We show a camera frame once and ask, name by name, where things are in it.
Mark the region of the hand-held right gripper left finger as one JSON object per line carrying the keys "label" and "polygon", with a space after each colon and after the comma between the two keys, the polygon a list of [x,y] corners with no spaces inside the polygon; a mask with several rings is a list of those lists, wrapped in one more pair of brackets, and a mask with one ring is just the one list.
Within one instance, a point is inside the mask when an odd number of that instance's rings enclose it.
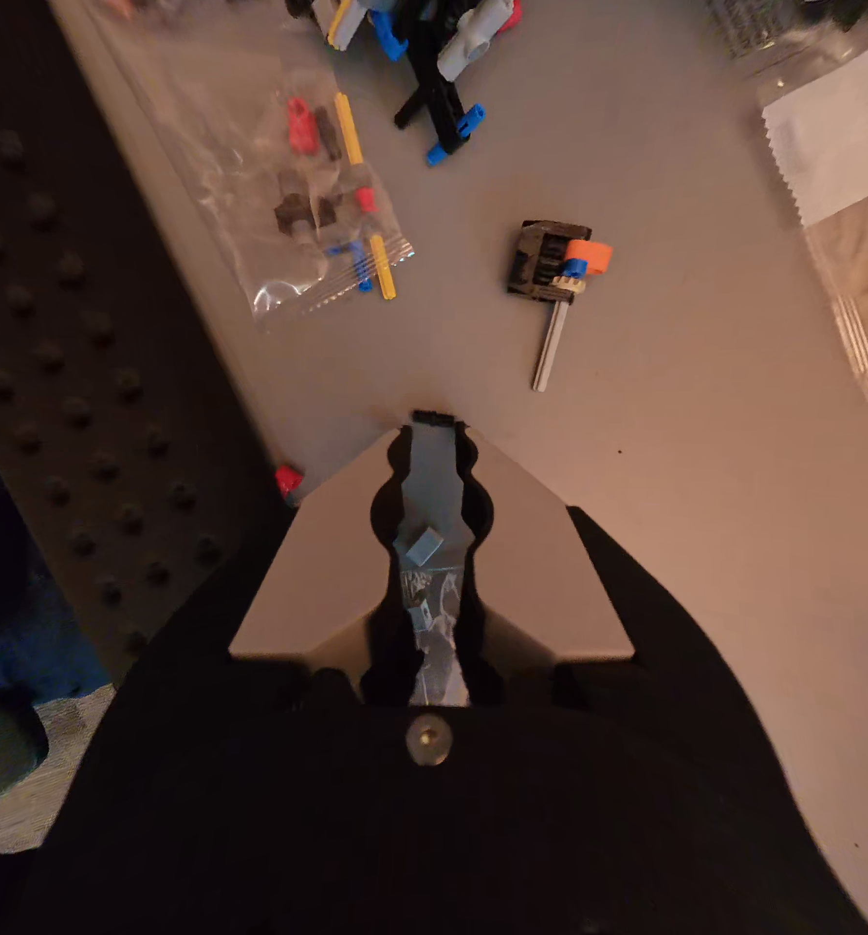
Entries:
{"label": "hand-held right gripper left finger", "polygon": [[407,704],[423,655],[394,542],[413,429],[384,434],[306,495],[229,647],[239,660],[338,670],[368,703]]}

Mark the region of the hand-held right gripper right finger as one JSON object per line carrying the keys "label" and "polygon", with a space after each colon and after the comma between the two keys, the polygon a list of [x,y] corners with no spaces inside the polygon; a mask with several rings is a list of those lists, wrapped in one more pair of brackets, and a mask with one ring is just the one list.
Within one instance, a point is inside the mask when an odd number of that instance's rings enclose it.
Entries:
{"label": "hand-held right gripper right finger", "polygon": [[457,473],[473,537],[457,619],[470,703],[502,704],[562,667],[631,661],[635,647],[565,502],[464,423]]}

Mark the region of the small bag of lego parts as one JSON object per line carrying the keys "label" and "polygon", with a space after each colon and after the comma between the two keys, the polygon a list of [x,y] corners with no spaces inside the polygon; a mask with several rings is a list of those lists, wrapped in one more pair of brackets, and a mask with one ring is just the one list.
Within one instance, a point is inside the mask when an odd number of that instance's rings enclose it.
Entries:
{"label": "small bag of lego parts", "polygon": [[397,298],[414,249],[323,53],[206,48],[180,92],[199,203],[256,322]]}

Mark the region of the partly built black lego assembly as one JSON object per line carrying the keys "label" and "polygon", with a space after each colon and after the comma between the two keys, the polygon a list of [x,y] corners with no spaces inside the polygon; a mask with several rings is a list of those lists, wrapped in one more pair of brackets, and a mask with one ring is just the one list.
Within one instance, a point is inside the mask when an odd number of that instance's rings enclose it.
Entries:
{"label": "partly built black lego assembly", "polygon": [[481,105],[464,107],[455,87],[458,77],[487,53],[497,35],[521,20],[518,1],[286,1],[285,6],[295,19],[311,19],[335,51],[346,51],[368,22],[391,62],[407,59],[417,86],[393,122],[402,130],[428,113],[437,136],[425,157],[430,168],[462,149],[485,119]]}

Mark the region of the large white-label lego parts bag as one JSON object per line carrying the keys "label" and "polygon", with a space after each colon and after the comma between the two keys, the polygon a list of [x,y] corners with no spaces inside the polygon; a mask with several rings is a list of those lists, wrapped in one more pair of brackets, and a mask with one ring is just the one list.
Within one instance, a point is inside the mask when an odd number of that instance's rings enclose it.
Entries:
{"label": "large white-label lego parts bag", "polygon": [[708,1],[868,401],[868,2]]}

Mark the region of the crumpled clear wrapper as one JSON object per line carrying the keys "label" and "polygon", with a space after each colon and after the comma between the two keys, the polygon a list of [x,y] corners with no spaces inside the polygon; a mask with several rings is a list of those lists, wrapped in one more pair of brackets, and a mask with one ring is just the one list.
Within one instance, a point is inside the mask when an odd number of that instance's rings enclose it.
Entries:
{"label": "crumpled clear wrapper", "polygon": [[404,605],[416,647],[424,655],[410,699],[414,706],[465,707],[469,703],[454,641],[462,584],[462,567],[401,571]]}

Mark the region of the person's leg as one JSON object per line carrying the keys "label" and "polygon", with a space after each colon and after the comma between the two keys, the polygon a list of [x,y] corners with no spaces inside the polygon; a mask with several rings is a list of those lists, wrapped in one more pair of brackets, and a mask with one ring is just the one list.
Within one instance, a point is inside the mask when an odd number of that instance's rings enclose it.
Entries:
{"label": "person's leg", "polygon": [[110,681],[0,476],[0,702],[37,706]]}

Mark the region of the black perforated board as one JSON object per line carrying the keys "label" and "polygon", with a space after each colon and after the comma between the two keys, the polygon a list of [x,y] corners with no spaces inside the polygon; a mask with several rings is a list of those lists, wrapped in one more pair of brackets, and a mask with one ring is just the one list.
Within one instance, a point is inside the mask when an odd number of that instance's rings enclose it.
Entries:
{"label": "black perforated board", "polygon": [[114,682],[277,503],[47,2],[0,2],[0,475]]}

